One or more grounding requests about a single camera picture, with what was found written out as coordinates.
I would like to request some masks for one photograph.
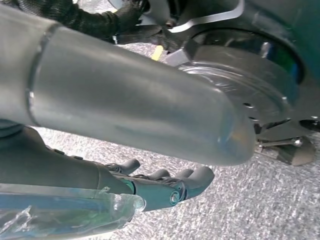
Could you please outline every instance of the yellow marking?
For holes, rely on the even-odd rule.
[[[158,45],[154,50],[154,53],[152,55],[151,59],[158,61],[162,56],[162,52],[164,51],[164,47],[161,45]]]

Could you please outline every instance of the concrete ground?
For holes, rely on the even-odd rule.
[[[85,9],[103,12],[107,0],[79,0]],[[154,46],[134,44],[131,51],[151,56]],[[69,133],[40,129],[52,148],[100,163],[137,158],[137,173],[165,168],[174,174],[196,164],[148,151]],[[313,141],[320,149],[320,136]],[[205,193],[171,209],[140,213],[112,240],[320,240],[320,154],[305,166],[288,166],[257,153],[246,164],[214,167]],[[107,239],[106,236],[91,239]]]

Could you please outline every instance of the black cable sleeve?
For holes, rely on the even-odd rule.
[[[140,1],[133,0],[124,2],[115,13],[89,13],[79,8],[72,0],[5,0],[3,3],[109,42],[112,41],[113,35],[136,25],[142,14],[139,7]]]

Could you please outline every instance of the clear plastic film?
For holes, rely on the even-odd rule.
[[[145,202],[103,190],[0,184],[0,240],[74,239],[123,228]]]

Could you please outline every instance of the bolt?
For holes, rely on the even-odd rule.
[[[170,195],[170,203],[172,206],[177,205],[179,202],[179,199],[180,198],[180,195],[177,191],[173,191]]]
[[[296,147],[300,147],[303,143],[303,142],[300,138],[293,139],[293,144]]]

